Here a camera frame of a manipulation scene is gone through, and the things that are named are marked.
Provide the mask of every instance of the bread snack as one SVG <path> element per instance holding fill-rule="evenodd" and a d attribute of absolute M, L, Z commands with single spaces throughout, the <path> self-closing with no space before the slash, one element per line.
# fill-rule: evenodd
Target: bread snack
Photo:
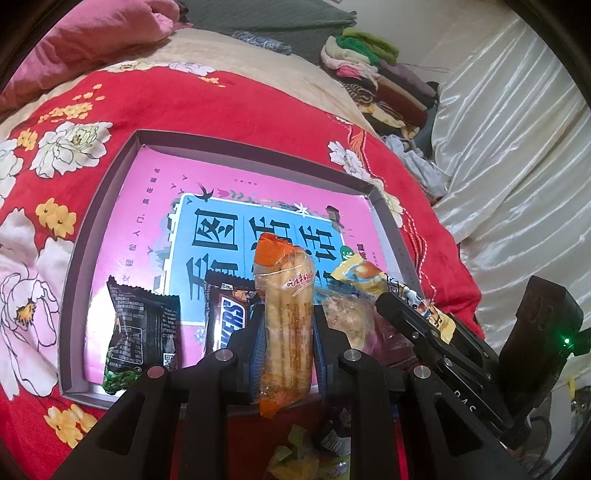
<path fill-rule="evenodd" d="M 364 350 L 365 339 L 374 333 L 374 306 L 367 300 L 317 288 L 314 293 L 330 328 L 347 334 L 351 348 Z"/>
<path fill-rule="evenodd" d="M 265 300 L 267 351 L 261 415 L 305 398 L 312 382 L 314 261 L 300 247 L 263 233 L 255 251 L 255 286 Z"/>
<path fill-rule="evenodd" d="M 373 263 L 364 260 L 361 255 L 355 254 L 342 262 L 332 277 L 335 280 L 349 283 L 359 291 L 368 295 L 375 302 L 377 298 L 387 291 L 401 297 L 410 307 L 426 319 L 441 333 L 441 339 L 449 343 L 452 341 L 456 323 L 453 319 L 439 310 L 431 301 L 418 295 L 404 283 L 390 277 Z"/>

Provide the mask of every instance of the pile of clothes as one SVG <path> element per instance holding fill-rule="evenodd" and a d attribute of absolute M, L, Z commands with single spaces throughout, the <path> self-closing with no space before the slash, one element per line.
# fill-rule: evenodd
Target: pile of clothes
<path fill-rule="evenodd" d="M 409 68 L 397 63 L 398 49 L 387 40 L 353 27 L 341 35 L 329 37 L 320 52 L 324 70 L 338 80 L 355 101 L 377 134 L 402 140 L 405 152 L 411 152 L 417 178 L 418 159 L 424 162 L 417 181 L 431 203 L 447 191 L 447 182 L 427 159 L 432 154 L 431 132 L 439 102 L 437 83 L 422 81 Z M 394 140 L 386 145 L 396 144 Z M 434 178 L 441 179 L 433 184 Z"/>

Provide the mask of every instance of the bird illustration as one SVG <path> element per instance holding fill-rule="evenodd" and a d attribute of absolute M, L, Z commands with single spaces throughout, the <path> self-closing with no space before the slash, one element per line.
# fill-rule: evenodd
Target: bird illustration
<path fill-rule="evenodd" d="M 200 200 L 208 201 L 213 196 L 213 190 L 211 192 L 208 192 L 203 185 L 201 185 L 200 183 L 198 185 L 201 187 L 201 191 L 203 192 L 203 194 L 195 196 Z"/>

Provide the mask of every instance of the sausage snack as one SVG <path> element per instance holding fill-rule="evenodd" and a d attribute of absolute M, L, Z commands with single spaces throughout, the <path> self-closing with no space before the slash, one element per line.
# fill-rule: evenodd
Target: sausage snack
<path fill-rule="evenodd" d="M 302 248 L 271 233 L 260 236 L 254 261 L 267 333 L 259 406 L 261 415 L 272 418 L 310 392 L 316 268 Z"/>

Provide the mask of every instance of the curtain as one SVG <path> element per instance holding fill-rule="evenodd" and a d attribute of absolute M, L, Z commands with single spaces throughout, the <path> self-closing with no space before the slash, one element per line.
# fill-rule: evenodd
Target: curtain
<path fill-rule="evenodd" d="M 591 326 L 591 116 L 545 42 L 511 12 L 440 87 L 434 210 L 482 291 L 476 312 L 500 351 L 532 275 L 565 286 Z M 570 359 L 562 381 L 591 369 Z"/>

